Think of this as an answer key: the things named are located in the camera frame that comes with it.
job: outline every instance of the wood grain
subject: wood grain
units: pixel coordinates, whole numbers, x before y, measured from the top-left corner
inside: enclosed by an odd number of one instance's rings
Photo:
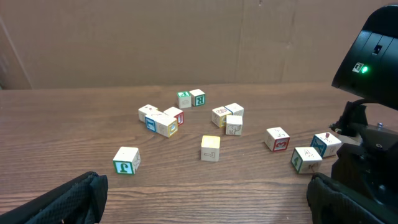
[[[184,110],[170,139],[138,120],[141,106],[166,110],[177,91],[194,88],[207,104]],[[109,180],[102,223],[308,223],[311,175],[296,174],[292,150],[328,131],[355,99],[329,83],[0,91],[0,213],[93,170]],[[234,102],[245,109],[241,137],[210,120],[213,108]],[[394,110],[371,105],[367,112],[369,123],[398,129]],[[263,133],[276,126],[291,140],[271,153]],[[219,162],[200,160],[204,134],[221,136]],[[140,150],[134,177],[114,171],[121,146]],[[335,160],[325,159],[320,171],[330,175]]]

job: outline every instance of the toy block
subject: toy block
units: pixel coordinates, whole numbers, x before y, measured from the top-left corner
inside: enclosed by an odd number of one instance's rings
[[[264,136],[264,142],[272,152],[286,150],[289,141],[289,135],[281,127],[267,129]]]
[[[203,136],[201,139],[200,159],[217,162],[220,155],[220,141],[218,136]]]
[[[205,92],[197,89],[189,91],[192,97],[192,105],[193,106],[201,106],[206,103],[206,94]]]
[[[158,109],[152,105],[145,105],[138,109],[139,120],[145,123],[145,116],[151,111],[157,111]]]
[[[229,110],[232,115],[239,115],[239,116],[243,116],[243,107],[241,107],[239,104],[237,103],[233,103],[230,105],[226,105],[225,108],[227,110]]]
[[[334,135],[327,133],[313,136],[311,146],[314,147],[321,157],[333,156],[343,143]]]
[[[296,147],[291,161],[299,174],[311,174],[318,171],[322,158],[313,147]]]
[[[113,165],[116,173],[134,175],[141,163],[139,150],[136,147],[120,147],[113,158]]]
[[[227,115],[225,134],[229,135],[242,135],[243,119],[242,116]]]
[[[184,111],[178,108],[170,107],[169,109],[165,110],[163,113],[176,118],[179,126],[184,123]]]
[[[229,110],[225,109],[224,106],[220,106],[219,108],[213,109],[213,111],[211,112],[211,120],[219,128],[222,128],[225,127],[227,115],[232,115],[232,113]]]
[[[182,91],[177,93],[177,104],[180,109],[189,108],[192,106],[191,94],[188,91]]]
[[[147,129],[157,132],[157,126],[156,126],[156,119],[160,116],[168,116],[167,114],[161,112],[161,111],[150,111],[148,112],[147,115],[145,115],[145,125]]]

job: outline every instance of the alphabet block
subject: alphabet block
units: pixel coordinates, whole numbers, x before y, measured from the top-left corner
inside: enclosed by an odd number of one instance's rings
[[[343,143],[334,135],[321,133],[314,135],[311,146],[314,147],[321,157],[333,156]]]
[[[269,128],[265,133],[264,142],[272,152],[286,150],[289,141],[289,135],[281,127]]]
[[[243,119],[242,116],[227,115],[225,134],[229,135],[242,135]]]
[[[158,109],[152,105],[145,105],[142,108],[138,109],[138,117],[139,120],[145,123],[145,116],[152,112],[152,111],[157,111]]]
[[[197,89],[189,91],[192,97],[192,105],[193,106],[201,106],[206,103],[206,94],[205,92]]]
[[[169,109],[165,110],[164,113],[176,118],[179,126],[184,123],[184,111],[175,107],[170,107]]]
[[[299,174],[311,174],[318,171],[322,158],[313,147],[296,147],[291,161]]]
[[[188,91],[177,93],[177,104],[180,109],[189,108],[192,104],[191,94]]]
[[[157,132],[156,119],[160,116],[168,116],[167,114],[160,111],[151,111],[145,115],[145,125],[147,129]]]
[[[226,105],[225,108],[229,110],[232,115],[239,115],[243,117],[243,107],[241,107],[239,104],[233,103],[230,105]]]
[[[113,165],[117,174],[134,175],[140,163],[141,157],[136,147],[120,147],[113,158]]]
[[[217,162],[220,155],[220,141],[218,136],[203,136],[201,139],[200,159]]]
[[[224,106],[220,106],[219,108],[213,109],[211,113],[211,120],[219,128],[222,128],[225,127],[227,115],[232,115],[232,113],[229,110],[225,109]]]

